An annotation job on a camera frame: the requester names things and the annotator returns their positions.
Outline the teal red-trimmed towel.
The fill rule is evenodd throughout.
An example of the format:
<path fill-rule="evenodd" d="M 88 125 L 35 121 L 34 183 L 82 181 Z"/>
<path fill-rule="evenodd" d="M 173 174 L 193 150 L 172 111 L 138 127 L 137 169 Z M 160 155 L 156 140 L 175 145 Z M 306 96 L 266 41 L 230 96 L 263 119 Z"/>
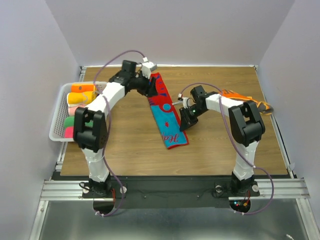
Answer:
<path fill-rule="evenodd" d="M 181 120 L 161 74 L 153 73 L 151 77 L 155 78 L 157 95 L 150 97 L 148 102 L 165 147 L 170 150 L 188 145 L 188 137 L 180 131 Z"/>

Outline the yellow patterned towel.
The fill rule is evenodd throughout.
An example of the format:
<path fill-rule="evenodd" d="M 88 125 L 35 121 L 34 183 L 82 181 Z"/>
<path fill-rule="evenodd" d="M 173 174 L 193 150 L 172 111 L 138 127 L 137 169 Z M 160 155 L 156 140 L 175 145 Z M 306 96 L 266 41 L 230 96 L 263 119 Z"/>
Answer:
<path fill-rule="evenodd" d="M 95 91 L 70 92 L 67 94 L 66 102 L 68 105 L 90 104 L 96 99 Z"/>

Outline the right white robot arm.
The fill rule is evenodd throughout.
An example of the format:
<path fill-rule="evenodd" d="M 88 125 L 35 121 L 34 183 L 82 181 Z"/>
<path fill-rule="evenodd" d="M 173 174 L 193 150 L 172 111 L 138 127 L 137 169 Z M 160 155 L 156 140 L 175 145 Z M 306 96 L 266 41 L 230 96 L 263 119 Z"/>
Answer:
<path fill-rule="evenodd" d="M 207 92 L 202 85 L 190 91 L 191 97 L 178 94 L 180 127 L 183 132 L 198 122 L 198 117 L 207 111 L 221 114 L 225 129 L 236 151 L 235 166 L 231 173 L 230 190 L 234 195 L 247 192 L 254 183 L 255 155 L 259 141 L 266 128 L 257 105 L 252 100 L 241 101 L 229 98 L 217 91 Z"/>

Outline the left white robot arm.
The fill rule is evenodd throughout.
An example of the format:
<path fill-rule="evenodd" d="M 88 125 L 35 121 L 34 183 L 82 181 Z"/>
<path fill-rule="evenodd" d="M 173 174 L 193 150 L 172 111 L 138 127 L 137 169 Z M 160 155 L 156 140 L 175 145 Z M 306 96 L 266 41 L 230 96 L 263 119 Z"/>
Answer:
<path fill-rule="evenodd" d="M 82 150 L 89 169 L 88 185 L 81 184 L 88 193 L 106 197 L 111 193 L 111 171 L 105 159 L 105 148 L 111 125 L 110 113 L 116 103 L 131 90 L 146 97 L 157 96 L 156 79 L 152 76 L 157 65 L 143 58 L 141 68 L 137 62 L 124 60 L 120 71 L 112 76 L 96 99 L 86 107 L 78 107 L 74 115 L 73 140 Z"/>

